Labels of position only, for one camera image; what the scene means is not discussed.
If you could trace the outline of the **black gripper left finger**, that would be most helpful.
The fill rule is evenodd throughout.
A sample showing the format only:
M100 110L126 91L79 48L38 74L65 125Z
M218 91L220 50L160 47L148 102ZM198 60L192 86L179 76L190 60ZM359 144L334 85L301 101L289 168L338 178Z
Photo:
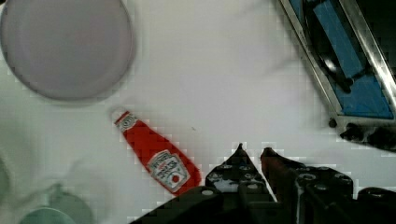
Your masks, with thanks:
M249 207L275 201L242 143L227 160L208 173L205 186L214 190L209 204L216 207Z

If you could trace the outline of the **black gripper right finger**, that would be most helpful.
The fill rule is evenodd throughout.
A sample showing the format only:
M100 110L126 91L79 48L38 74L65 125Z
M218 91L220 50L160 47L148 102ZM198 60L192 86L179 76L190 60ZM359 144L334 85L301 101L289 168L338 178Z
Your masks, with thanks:
M349 176L287 159L270 147L263 150L261 162L266 180L293 224L354 224L348 210L353 191Z

